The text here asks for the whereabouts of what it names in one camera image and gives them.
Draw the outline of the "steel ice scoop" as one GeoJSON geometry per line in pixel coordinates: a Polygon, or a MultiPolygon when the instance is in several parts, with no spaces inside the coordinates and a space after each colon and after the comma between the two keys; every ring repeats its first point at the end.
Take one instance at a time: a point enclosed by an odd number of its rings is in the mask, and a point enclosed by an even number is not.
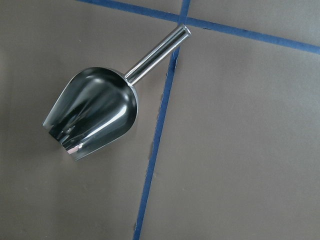
{"type": "Polygon", "coordinates": [[[89,67],[63,89],[42,126],[76,161],[126,134],[134,125],[138,95],[134,85],[191,36],[179,24],[127,73],[89,67]]]}

